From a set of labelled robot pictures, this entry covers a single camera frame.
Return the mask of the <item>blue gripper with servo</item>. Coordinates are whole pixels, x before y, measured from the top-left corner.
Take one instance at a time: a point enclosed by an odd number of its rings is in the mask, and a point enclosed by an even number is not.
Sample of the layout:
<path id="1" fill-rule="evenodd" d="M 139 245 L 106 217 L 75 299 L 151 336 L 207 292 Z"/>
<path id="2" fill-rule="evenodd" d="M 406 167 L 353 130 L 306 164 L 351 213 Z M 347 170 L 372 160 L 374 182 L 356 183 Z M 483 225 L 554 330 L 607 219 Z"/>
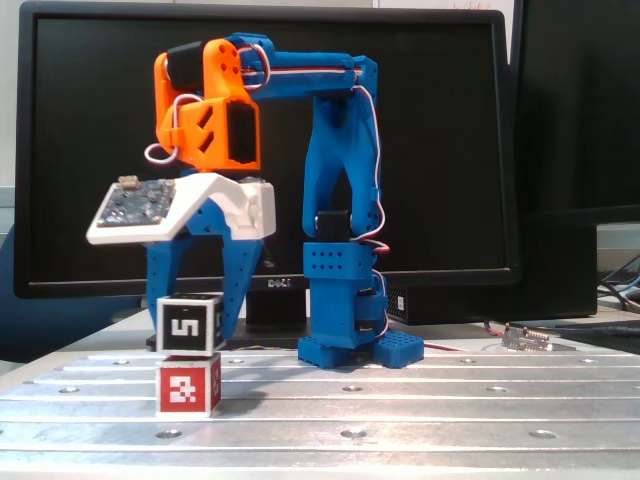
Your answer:
<path id="1" fill-rule="evenodd" d="M 224 239 L 224 315 L 221 335 L 224 340 L 229 340 L 235 333 L 244 298 L 262 254 L 263 241 L 232 240 L 223 210 L 210 198 L 191 216 L 186 226 L 191 235 L 220 236 Z M 175 238 L 145 244 L 146 301 L 152 320 L 157 319 L 158 299 L 173 293 L 183 256 L 191 243 L 191 238 Z"/>

